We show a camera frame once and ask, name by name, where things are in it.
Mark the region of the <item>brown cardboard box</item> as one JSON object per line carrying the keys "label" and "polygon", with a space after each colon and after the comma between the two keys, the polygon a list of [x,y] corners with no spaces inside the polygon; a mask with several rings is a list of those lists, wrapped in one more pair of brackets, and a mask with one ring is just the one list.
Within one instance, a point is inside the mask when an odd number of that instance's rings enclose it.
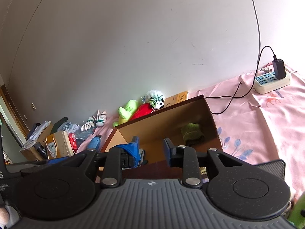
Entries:
{"label": "brown cardboard box", "polygon": [[110,161],[105,164],[104,170],[111,174],[122,171],[124,177],[144,179],[153,176],[165,178],[181,174],[180,168],[168,167],[163,150],[163,140],[169,138],[175,146],[183,145],[181,129],[189,123],[199,124],[204,135],[203,141],[194,145],[196,151],[207,152],[209,148],[222,148],[207,101],[203,96],[197,96],[113,129],[102,147],[102,152],[112,152],[113,147],[128,144],[134,136],[138,136],[139,147],[145,151],[144,159],[148,163],[138,168],[123,170],[120,161],[111,156]]}

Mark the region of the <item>blue handheld device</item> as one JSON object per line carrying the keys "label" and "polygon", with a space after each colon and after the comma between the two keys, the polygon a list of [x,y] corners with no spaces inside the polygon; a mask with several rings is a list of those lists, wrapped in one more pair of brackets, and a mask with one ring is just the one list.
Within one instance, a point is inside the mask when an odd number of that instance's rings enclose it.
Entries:
{"label": "blue handheld device", "polygon": [[98,150],[100,147],[100,142],[101,142],[101,135],[97,135],[91,139],[89,144],[87,145],[87,150],[93,151],[93,150]]}

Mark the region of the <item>lime green plush toy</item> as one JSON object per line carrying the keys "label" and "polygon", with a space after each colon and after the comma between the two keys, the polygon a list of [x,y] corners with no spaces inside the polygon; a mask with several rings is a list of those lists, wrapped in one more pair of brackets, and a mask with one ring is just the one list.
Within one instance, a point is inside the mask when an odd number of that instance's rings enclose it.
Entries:
{"label": "lime green plush toy", "polygon": [[132,115],[137,111],[139,102],[137,100],[129,100],[125,106],[118,109],[119,118],[117,122],[113,123],[113,127],[117,127],[123,123],[126,123]]}

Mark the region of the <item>pink floral bedsheet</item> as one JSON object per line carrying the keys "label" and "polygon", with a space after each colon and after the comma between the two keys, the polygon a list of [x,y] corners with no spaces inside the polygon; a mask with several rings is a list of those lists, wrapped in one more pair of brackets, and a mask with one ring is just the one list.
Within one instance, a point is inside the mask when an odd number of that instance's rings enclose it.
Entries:
{"label": "pink floral bedsheet", "polygon": [[[204,90],[191,93],[190,98],[222,91],[246,90],[252,76],[244,74]],[[256,92],[235,100],[221,115],[226,99],[206,99],[214,118],[222,148],[250,164],[282,159],[286,164],[285,181],[292,196],[304,192],[304,79],[291,74],[290,85],[260,95]],[[100,150],[112,133],[116,117],[107,119],[94,134],[101,135]]]}

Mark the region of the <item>red plush toy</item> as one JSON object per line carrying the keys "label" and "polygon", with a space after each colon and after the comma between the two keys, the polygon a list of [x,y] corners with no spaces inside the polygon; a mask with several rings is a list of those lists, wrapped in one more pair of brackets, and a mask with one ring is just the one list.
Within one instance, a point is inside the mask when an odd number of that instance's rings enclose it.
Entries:
{"label": "red plush toy", "polygon": [[148,115],[153,112],[153,107],[149,103],[145,103],[139,106],[135,113],[130,117],[129,121]]}

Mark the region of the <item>white knotted cloth toy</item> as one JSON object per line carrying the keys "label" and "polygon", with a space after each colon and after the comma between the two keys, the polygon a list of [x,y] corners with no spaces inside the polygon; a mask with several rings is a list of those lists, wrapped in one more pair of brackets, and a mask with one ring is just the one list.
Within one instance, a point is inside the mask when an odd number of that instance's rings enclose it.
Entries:
{"label": "white knotted cloth toy", "polygon": [[107,111],[97,111],[96,116],[88,118],[87,122],[81,127],[81,131],[87,131],[94,127],[103,127],[107,120]]}

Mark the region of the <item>yellow book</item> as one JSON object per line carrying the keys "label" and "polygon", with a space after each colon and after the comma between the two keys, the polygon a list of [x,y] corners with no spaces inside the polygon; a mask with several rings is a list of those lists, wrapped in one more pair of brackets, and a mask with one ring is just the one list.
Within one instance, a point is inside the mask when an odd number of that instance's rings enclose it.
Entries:
{"label": "yellow book", "polygon": [[188,98],[188,92],[187,91],[178,93],[178,94],[173,95],[171,97],[167,97],[164,100],[164,107],[166,108],[168,106],[172,106],[174,104],[183,102],[183,101],[187,100],[187,98]]}

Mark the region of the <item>small panda plush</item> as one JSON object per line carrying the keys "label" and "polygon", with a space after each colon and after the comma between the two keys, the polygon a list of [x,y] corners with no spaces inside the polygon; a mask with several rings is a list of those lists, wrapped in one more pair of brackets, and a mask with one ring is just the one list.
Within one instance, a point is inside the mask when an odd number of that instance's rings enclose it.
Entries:
{"label": "small panda plush", "polygon": [[159,90],[150,90],[142,97],[144,104],[149,104],[153,110],[158,110],[164,107],[163,93]]}

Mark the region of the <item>red packet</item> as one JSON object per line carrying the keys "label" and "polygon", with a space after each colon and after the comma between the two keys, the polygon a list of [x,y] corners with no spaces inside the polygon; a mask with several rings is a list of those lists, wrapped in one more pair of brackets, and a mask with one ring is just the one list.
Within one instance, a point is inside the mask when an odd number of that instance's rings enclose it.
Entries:
{"label": "red packet", "polygon": [[71,148],[72,148],[74,154],[76,154],[76,152],[78,150],[77,137],[74,133],[69,133],[68,138],[69,138],[69,141],[70,141]]}

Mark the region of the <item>tan tissue box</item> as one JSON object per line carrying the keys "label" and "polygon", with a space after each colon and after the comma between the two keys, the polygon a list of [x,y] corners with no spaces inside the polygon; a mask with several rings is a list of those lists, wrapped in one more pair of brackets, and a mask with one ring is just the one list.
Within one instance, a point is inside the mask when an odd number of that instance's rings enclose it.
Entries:
{"label": "tan tissue box", "polygon": [[46,148],[48,159],[71,157],[74,155],[68,133],[58,131],[46,137]]}

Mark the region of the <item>white power strip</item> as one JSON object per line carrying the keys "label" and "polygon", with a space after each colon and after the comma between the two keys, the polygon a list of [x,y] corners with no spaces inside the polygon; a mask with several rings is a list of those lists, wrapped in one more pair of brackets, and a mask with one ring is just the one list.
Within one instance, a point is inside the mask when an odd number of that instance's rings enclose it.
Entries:
{"label": "white power strip", "polygon": [[290,85],[290,82],[290,73],[287,73],[285,78],[278,80],[275,76],[275,72],[268,72],[255,77],[253,88],[257,93],[263,95],[288,86]]}

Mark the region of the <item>black power adapter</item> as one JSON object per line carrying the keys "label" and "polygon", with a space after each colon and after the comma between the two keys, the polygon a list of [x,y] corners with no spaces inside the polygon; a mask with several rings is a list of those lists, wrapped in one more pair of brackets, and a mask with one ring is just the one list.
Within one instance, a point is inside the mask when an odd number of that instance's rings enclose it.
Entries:
{"label": "black power adapter", "polygon": [[274,68],[275,77],[278,80],[284,79],[286,77],[284,61],[274,55],[274,60],[272,61],[272,64]]}

